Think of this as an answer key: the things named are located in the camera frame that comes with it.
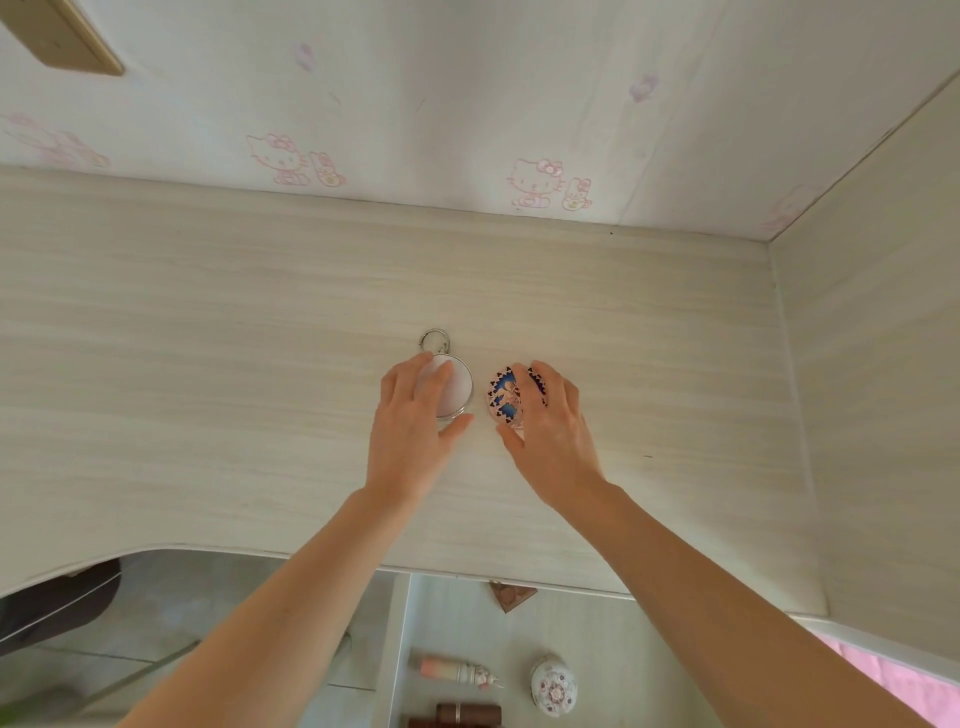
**hello kitty wallpaper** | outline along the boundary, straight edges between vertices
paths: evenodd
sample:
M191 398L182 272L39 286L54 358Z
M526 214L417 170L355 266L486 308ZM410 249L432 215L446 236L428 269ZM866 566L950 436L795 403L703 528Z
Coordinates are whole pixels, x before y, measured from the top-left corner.
M0 26L0 163L758 240L960 67L948 0L78 5L126 73Z

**person's left hand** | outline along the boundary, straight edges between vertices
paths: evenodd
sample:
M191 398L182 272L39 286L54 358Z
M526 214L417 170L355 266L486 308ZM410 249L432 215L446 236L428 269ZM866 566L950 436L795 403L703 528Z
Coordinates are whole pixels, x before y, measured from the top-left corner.
M449 361L417 392L420 370L433 354L419 353L380 380L380 404L370 433L367 486L398 497L420 499L430 490L473 415L461 415L437 430L437 402L453 372Z

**hand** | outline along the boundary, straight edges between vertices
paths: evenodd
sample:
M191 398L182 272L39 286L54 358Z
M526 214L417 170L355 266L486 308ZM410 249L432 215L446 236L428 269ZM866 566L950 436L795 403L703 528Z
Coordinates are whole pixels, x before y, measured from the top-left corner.
M419 353L394 366L380 380L380 404L373 417L367 487L419 500L433 485L453 446L473 422L461 415L437 431L437 402L453 372L449 361L417 392L420 370L433 358Z
M587 422L580 413L580 390L549 364L535 361L532 368L543 379L546 405L526 366L514 364L523 405L523 437L506 423L498 425L496 431L520 474L544 502L553 506L557 498L566 497L578 486L604 480L604 476Z

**dark fabric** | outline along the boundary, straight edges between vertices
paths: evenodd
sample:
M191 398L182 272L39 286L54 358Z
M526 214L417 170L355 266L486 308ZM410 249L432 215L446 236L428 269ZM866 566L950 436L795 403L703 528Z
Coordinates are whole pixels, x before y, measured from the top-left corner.
M69 604L98 584L103 584L120 573L120 559L111 559L103 564L83 570L74 576L58 576L42 584L35 584L16 594L0 599L0 640L16 632L26 624ZM92 594L84 596L52 617L23 630L14 637L0 642L0 655L6 655L22 647L49 640L71 629L82 627L104 613L117 589L121 576Z

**pink cloth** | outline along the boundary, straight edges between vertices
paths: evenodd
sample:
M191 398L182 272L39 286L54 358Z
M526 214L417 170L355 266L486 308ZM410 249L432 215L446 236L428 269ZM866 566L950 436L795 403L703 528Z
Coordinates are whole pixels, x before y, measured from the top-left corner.
M818 637L937 728L960 728L960 688L838 640Z

